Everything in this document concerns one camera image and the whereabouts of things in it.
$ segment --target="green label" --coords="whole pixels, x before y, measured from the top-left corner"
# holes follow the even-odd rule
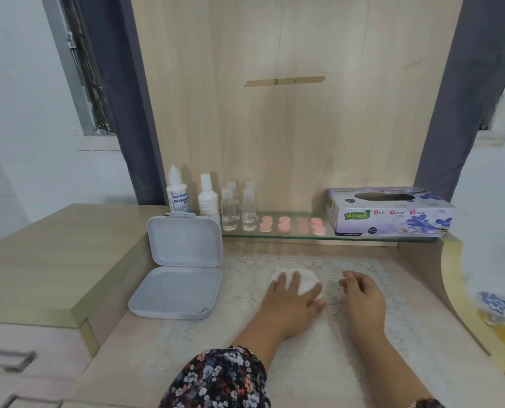
[[[369,217],[370,217],[370,211],[345,213],[345,220],[369,219]]]

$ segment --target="glass shelf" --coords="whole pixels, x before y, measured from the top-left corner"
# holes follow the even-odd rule
[[[273,224],[271,226],[271,231],[267,233],[260,232],[260,222],[263,216],[271,216],[273,218]],[[290,232],[280,232],[277,228],[279,224],[279,217],[288,216],[290,218]],[[306,218],[309,223],[309,233],[303,235],[298,233],[297,218]],[[323,221],[326,233],[322,236],[317,236],[311,232],[311,218],[320,218]],[[242,228],[242,220],[238,220],[237,229],[234,231],[222,230],[222,236],[225,238],[257,238],[257,239],[306,239],[306,240],[369,240],[369,241],[381,241],[381,242],[417,242],[417,243],[432,243],[436,242],[439,238],[428,238],[428,237],[383,237],[383,236],[338,236],[334,233],[334,228],[332,227],[326,213],[312,214],[310,212],[259,212],[258,213],[258,226],[256,230],[248,232],[244,231]]]

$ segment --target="open white plastic case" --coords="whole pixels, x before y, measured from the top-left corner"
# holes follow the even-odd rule
[[[149,272],[128,302],[136,315],[160,319],[203,319],[213,312],[222,272],[220,224],[194,213],[172,212],[147,223],[152,259]]]

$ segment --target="person's left hand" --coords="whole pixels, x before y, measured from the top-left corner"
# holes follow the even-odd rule
[[[298,295],[299,286],[299,272],[292,275],[288,289],[285,288],[286,274],[279,275],[271,283],[257,315],[273,329],[280,330],[283,339],[303,334],[326,307],[324,299],[316,299],[322,291],[320,282],[303,295]]]

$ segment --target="brown tape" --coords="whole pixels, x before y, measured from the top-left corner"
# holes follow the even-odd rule
[[[305,83],[322,83],[326,77],[323,75],[315,75],[312,77],[294,77],[288,79],[267,79],[267,80],[249,80],[243,87],[260,87],[260,86],[281,86],[288,84],[305,84]]]

